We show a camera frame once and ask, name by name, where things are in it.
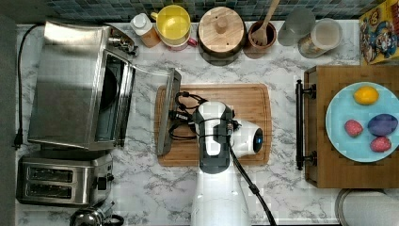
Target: stainless steel appliance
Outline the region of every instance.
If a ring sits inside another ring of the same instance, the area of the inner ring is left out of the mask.
[[[136,54],[110,25],[47,22],[28,141],[82,151],[123,146]]]
[[[80,160],[44,158],[29,153],[19,160],[17,200],[26,204],[87,207],[105,200],[111,191],[110,154]]]
[[[114,202],[102,203],[77,210],[70,219],[70,226],[120,226],[124,218],[113,214]]]

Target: kettle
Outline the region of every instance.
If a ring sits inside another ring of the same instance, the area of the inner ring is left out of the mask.
[[[72,216],[70,226],[120,226],[124,219],[119,215],[112,214],[114,202],[97,204],[88,208],[77,210]]]

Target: electrical cord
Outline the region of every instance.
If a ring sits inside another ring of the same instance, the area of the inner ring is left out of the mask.
[[[189,116],[190,120],[185,120],[185,121],[180,121],[180,122],[176,122],[174,124],[172,124],[172,126],[170,126],[170,129],[168,130],[169,136],[174,139],[174,140],[191,140],[191,139],[196,139],[198,137],[198,139],[201,139],[203,137],[213,137],[213,136],[222,136],[222,137],[226,137],[225,135],[205,135],[205,136],[200,136],[199,134],[196,133],[195,131],[195,127],[194,126],[190,126],[190,129],[192,129],[192,132],[195,133],[195,136],[187,136],[187,137],[183,137],[183,136],[177,136],[174,135],[174,130],[177,129],[179,126],[181,125],[187,125],[192,121],[192,116]],[[220,119],[220,118],[211,118],[211,119],[207,119],[207,120],[203,120],[200,121],[199,124],[204,123],[206,121],[212,121],[212,120],[223,120],[226,121],[224,119]],[[233,128],[235,130],[235,128],[238,127],[238,122],[237,121],[232,121],[231,122],[233,124]]]
[[[18,52],[18,111],[19,111],[19,128],[17,135],[14,138],[14,146],[15,150],[18,150],[21,148],[21,145],[24,143],[24,135],[23,135],[23,82],[22,82],[22,76],[21,76],[21,61],[22,61],[22,53],[24,49],[24,42],[26,40],[27,35],[36,27],[38,26],[43,26],[44,24],[35,24],[31,26],[23,36],[23,39],[21,40],[21,45],[20,45],[20,50]]]
[[[181,103],[179,98],[180,97],[186,97],[186,98],[193,98],[195,99],[198,104],[194,105],[194,106],[186,106],[185,104]],[[178,92],[175,95],[174,101],[176,103],[176,105],[178,106],[179,109],[181,109],[183,112],[181,111],[174,111],[174,110],[170,110],[168,113],[169,118],[172,121],[175,121],[169,128],[168,133],[169,136],[174,139],[174,140],[190,140],[190,139],[196,139],[197,136],[177,136],[174,135],[174,130],[177,129],[178,127],[180,127],[181,125],[188,125],[190,130],[193,133],[196,133],[195,131],[195,125],[193,122],[193,116],[192,114],[190,114],[187,109],[197,109],[201,104],[207,102],[208,100],[196,95],[196,94],[190,94],[187,91],[183,91],[183,92]]]
[[[267,218],[269,219],[270,225],[271,226],[277,226],[276,221],[274,220],[274,217],[272,215],[272,212],[270,212],[269,207],[267,206],[266,202],[264,202],[263,197],[259,193],[259,188],[255,184],[252,183],[252,181],[248,177],[247,173],[245,172],[245,170],[241,166],[240,162],[238,161],[237,157],[235,156],[234,152],[232,151],[232,146],[231,146],[231,143],[230,143],[230,139],[231,139],[231,136],[228,136],[227,137],[227,142],[228,142],[228,145],[229,145],[229,152],[230,152],[231,157],[232,157],[232,162],[238,168],[238,170],[240,171],[241,175],[244,177],[244,179],[249,184],[249,189],[252,191],[252,193],[254,195],[256,195],[256,197],[258,197],[259,202],[261,202],[261,205],[262,205],[264,211],[266,212],[266,215],[267,215]]]

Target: yellow bowl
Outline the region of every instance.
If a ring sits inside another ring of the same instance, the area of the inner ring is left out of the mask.
[[[156,21],[159,35],[169,44],[180,45],[190,35],[190,16],[182,7],[170,5],[151,16]]]

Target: red fruit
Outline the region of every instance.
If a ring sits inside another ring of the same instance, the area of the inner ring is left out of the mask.
[[[345,123],[345,131],[350,137],[356,137],[363,131],[363,126],[354,120],[349,120]]]
[[[391,141],[386,137],[377,137],[370,144],[373,152],[383,153],[391,147]]]

